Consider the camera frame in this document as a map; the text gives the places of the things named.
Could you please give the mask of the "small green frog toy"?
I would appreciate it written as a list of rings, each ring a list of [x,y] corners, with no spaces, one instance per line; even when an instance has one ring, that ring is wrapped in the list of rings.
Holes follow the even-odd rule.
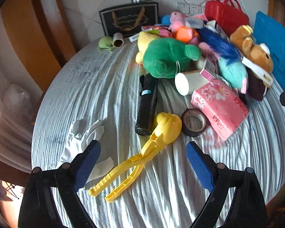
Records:
[[[104,36],[98,42],[98,51],[110,51],[112,52],[115,49],[113,46],[113,38],[110,36]]]

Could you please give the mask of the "white paper cup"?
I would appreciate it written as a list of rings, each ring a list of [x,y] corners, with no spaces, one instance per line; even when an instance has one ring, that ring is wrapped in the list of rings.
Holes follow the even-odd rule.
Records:
[[[199,70],[178,73],[174,79],[177,91],[182,96],[192,95],[196,89],[203,87],[209,81],[200,75]]]

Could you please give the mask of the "blue plastic storage crate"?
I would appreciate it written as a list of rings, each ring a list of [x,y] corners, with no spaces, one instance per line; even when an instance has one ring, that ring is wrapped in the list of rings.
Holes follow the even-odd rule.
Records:
[[[285,27],[261,11],[257,12],[254,38],[258,44],[265,43],[273,60],[273,75],[285,89]]]

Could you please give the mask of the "red bear suitcase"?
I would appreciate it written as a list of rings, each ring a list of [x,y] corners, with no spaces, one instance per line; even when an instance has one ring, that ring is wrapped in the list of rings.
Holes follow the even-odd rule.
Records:
[[[215,20],[227,36],[239,26],[249,24],[249,17],[243,12],[238,0],[207,1],[204,13],[210,21]]]

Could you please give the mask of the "yellow duck plush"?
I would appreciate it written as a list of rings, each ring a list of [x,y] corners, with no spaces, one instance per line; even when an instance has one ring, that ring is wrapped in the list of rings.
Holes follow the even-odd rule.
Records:
[[[135,57],[136,63],[143,65],[143,56],[149,44],[156,39],[160,39],[160,37],[145,31],[141,31],[139,33],[137,40],[138,53],[136,54]]]

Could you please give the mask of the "black gift box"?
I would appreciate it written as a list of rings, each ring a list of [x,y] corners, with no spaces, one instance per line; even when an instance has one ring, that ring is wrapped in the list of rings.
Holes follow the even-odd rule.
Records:
[[[149,0],[114,6],[100,10],[99,16],[106,36],[121,33],[130,37],[139,33],[143,26],[158,23],[158,3]]]

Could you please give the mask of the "dark maroon cloth pouch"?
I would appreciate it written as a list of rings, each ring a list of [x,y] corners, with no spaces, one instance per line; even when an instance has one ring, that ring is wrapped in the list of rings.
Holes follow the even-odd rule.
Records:
[[[248,95],[257,101],[262,101],[267,94],[268,88],[263,84],[263,81],[258,79],[251,69],[247,68],[248,73]]]

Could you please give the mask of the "pink white carton box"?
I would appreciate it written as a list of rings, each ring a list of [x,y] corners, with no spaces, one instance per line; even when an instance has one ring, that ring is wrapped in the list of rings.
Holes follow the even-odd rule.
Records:
[[[205,78],[207,81],[212,81],[216,78],[216,62],[213,58],[205,58],[204,63],[202,65],[202,69],[200,70],[200,76]]]

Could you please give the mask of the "black garbage bag roll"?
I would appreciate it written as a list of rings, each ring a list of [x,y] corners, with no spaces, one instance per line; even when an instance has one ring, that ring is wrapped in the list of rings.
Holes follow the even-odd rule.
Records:
[[[142,91],[136,119],[135,132],[141,136],[149,136],[153,131],[154,115],[158,100],[158,79],[151,74],[140,77]]]

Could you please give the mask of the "teal plush with blue hair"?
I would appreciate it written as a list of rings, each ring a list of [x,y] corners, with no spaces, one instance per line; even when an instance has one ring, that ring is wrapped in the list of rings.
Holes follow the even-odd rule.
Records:
[[[199,29],[198,34],[204,49],[208,49],[208,52],[217,58],[219,75],[228,81],[233,89],[245,94],[248,89],[248,73],[241,62],[237,47],[207,27]]]

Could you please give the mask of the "yellow snowball clamp toy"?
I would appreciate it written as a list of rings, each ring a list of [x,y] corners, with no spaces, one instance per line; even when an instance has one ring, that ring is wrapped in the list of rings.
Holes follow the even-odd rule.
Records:
[[[156,127],[140,153],[130,157],[112,169],[94,187],[88,190],[89,195],[93,197],[98,196],[117,177],[130,168],[134,168],[131,174],[105,197],[108,202],[113,202],[135,182],[147,162],[151,161],[168,144],[171,144],[178,138],[181,128],[182,121],[179,116],[165,112],[159,113],[156,117]]]

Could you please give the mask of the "pink tissue pack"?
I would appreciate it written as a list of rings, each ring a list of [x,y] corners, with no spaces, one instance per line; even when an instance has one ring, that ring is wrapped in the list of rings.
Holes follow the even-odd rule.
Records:
[[[226,141],[249,115],[249,110],[240,98],[221,80],[196,89],[191,104],[208,119],[211,127]]]

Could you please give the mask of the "black tape roll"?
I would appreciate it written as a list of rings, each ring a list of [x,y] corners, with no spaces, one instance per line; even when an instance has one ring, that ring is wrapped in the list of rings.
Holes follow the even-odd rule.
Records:
[[[196,109],[186,109],[182,116],[182,132],[190,137],[197,137],[206,128],[206,117]]]

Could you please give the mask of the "brown bear plush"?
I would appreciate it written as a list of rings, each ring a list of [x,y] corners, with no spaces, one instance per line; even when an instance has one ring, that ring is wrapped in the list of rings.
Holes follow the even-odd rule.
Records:
[[[253,29],[249,25],[241,25],[231,34],[230,41],[234,43],[242,53],[244,57],[242,63],[248,67],[267,88],[270,88],[273,84],[273,79],[270,75],[273,71],[273,61],[270,56],[270,50],[265,43],[255,44],[252,34]]]

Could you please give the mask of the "white wall socket panel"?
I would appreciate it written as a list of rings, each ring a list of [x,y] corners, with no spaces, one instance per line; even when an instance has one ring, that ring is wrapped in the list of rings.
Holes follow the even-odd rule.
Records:
[[[199,14],[203,12],[203,7],[197,4],[190,4],[185,2],[177,2],[177,10],[185,14]]]

